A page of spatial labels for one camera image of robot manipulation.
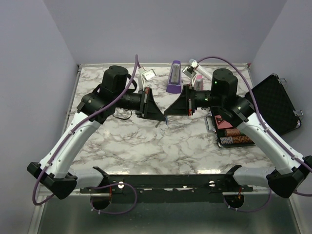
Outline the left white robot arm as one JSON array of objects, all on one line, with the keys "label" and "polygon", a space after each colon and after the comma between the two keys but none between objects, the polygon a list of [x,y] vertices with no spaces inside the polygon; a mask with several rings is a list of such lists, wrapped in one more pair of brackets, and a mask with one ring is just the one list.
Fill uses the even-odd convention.
[{"label": "left white robot arm", "polygon": [[92,187],[102,193],[108,187],[107,174],[98,167],[70,171],[76,155],[89,137],[115,113],[116,108],[135,111],[138,118],[165,121],[157,107],[152,89],[138,93],[126,88],[136,82],[124,67],[113,65],[105,70],[101,84],[81,99],[72,122],[57,144],[40,162],[31,162],[27,171],[58,199],[66,198],[73,190]]}]

